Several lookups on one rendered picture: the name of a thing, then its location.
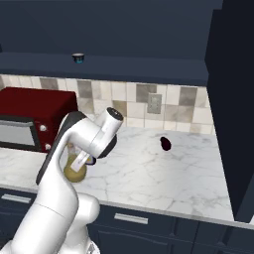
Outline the grey wall outlet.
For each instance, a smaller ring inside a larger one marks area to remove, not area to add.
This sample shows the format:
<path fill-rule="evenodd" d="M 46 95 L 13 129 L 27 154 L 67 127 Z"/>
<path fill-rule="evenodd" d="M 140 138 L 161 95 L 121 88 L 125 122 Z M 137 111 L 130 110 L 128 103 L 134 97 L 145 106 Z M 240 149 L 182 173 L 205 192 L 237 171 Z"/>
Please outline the grey wall outlet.
<path fill-rule="evenodd" d="M 161 113 L 162 95 L 151 93 L 148 95 L 148 107 L 147 112 L 153 114 Z"/>

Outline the small black blue cup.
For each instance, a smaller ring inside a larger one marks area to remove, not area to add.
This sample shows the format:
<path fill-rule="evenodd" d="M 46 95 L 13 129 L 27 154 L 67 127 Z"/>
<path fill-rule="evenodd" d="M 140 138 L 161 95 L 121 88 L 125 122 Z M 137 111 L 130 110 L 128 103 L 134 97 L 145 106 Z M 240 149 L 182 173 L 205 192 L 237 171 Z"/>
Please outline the small black blue cup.
<path fill-rule="evenodd" d="M 77 64 L 82 64 L 84 61 L 84 54 L 83 53 L 75 53 L 75 54 L 72 54 L 71 56 Z"/>

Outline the red microwave oven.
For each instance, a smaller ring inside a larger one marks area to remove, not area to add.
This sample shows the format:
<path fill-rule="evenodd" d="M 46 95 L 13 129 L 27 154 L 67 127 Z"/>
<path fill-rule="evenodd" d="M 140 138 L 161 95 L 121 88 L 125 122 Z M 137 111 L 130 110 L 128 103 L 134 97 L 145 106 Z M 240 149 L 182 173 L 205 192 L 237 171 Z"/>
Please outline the red microwave oven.
<path fill-rule="evenodd" d="M 24 87 L 5 87 L 0 90 L 0 115 L 32 118 L 40 139 L 41 153 L 50 150 L 63 118 L 76 110 L 77 101 L 73 91 Z"/>

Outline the navy open wall cabinet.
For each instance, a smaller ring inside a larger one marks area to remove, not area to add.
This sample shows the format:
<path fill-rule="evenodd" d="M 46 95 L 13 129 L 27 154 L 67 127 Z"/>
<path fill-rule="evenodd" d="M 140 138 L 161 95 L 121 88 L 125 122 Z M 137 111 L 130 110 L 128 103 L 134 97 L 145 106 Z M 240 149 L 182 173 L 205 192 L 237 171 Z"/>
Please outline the navy open wall cabinet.
<path fill-rule="evenodd" d="M 222 3 L 0 0 L 0 72 L 204 86 L 212 14 Z"/>

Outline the dark maroon condiment bottle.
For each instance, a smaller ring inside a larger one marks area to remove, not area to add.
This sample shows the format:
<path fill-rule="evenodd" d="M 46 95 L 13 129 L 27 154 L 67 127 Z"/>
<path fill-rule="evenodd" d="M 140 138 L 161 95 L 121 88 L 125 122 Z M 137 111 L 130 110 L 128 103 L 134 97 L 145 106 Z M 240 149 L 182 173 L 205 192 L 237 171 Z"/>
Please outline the dark maroon condiment bottle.
<path fill-rule="evenodd" d="M 160 139 L 160 141 L 161 141 L 161 146 L 162 146 L 162 148 L 163 148 L 165 151 L 170 151 L 170 150 L 171 150 L 172 144 L 171 144 L 171 142 L 170 142 L 170 140 L 169 140 L 168 138 L 162 137 L 162 138 Z"/>

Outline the navy drawer front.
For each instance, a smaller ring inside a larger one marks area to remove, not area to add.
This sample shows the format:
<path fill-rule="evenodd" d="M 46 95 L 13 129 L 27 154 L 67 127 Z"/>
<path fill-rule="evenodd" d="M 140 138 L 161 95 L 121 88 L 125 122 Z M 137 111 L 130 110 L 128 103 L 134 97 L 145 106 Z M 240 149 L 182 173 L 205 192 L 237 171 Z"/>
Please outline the navy drawer front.
<path fill-rule="evenodd" d="M 31 198 L 30 203 L 21 203 L 1 199 L 6 194 L 18 195 Z M 33 204 L 36 194 L 32 192 L 8 190 L 0 188 L 0 229 L 4 234 L 14 235 L 28 209 Z"/>
<path fill-rule="evenodd" d="M 115 213 L 123 213 L 149 218 L 149 224 L 138 224 L 114 219 Z M 166 215 L 126 209 L 121 207 L 101 205 L 95 224 L 115 227 L 123 230 L 141 232 L 145 234 L 167 236 L 170 234 L 171 219 Z"/>
<path fill-rule="evenodd" d="M 254 251 L 254 230 L 176 218 L 174 233 L 184 240 Z"/>

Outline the olive yellow oil vinegar bottle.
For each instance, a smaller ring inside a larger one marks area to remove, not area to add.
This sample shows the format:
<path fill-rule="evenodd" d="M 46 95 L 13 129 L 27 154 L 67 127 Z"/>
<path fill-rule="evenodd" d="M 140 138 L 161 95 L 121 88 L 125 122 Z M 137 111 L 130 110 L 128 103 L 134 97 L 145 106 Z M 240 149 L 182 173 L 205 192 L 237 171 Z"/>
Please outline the olive yellow oil vinegar bottle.
<path fill-rule="evenodd" d="M 83 165 L 78 172 L 71 168 L 72 162 L 76 159 L 79 150 L 74 144 L 68 143 L 67 147 L 67 162 L 63 169 L 65 177 L 72 183 L 79 183 L 84 180 L 86 175 L 86 165 Z"/>

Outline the grey microwave door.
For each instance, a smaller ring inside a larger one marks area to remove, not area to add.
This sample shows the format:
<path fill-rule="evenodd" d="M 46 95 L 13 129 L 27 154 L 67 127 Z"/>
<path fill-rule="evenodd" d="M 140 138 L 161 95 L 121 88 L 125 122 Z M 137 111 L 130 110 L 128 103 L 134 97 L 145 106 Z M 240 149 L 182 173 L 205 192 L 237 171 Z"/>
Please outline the grey microwave door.
<path fill-rule="evenodd" d="M 0 125 L 0 147 L 34 152 L 42 151 L 36 125 L 32 118 L 0 115 L 0 120 L 34 123 L 34 126 L 30 128 Z"/>

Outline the navy cabinet door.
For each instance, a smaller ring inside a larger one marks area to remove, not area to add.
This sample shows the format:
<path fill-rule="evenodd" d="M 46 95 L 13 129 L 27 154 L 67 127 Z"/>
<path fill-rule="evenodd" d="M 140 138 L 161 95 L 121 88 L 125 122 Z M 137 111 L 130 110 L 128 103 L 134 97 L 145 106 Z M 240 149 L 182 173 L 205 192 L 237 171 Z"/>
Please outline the navy cabinet door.
<path fill-rule="evenodd" d="M 223 0 L 212 14 L 205 63 L 233 217 L 254 216 L 254 0 Z"/>

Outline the navy base cupboard door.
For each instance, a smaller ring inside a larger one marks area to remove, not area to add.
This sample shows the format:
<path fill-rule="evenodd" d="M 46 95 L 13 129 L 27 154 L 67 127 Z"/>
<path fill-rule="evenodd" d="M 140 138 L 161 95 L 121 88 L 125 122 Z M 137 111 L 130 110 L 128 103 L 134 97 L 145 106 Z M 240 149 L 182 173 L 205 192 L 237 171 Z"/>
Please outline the navy base cupboard door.
<path fill-rule="evenodd" d="M 88 225 L 101 254 L 191 254 L 192 243 L 101 225 Z"/>

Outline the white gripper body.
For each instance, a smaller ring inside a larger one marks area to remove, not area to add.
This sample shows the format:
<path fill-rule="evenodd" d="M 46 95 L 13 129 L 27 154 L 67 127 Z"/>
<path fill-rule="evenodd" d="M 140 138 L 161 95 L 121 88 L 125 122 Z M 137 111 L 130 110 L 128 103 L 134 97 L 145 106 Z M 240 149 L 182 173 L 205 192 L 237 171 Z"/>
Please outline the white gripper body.
<path fill-rule="evenodd" d="M 80 168 L 85 164 L 89 155 L 85 152 L 80 152 L 78 156 L 74 159 L 70 167 L 75 171 L 78 172 Z"/>

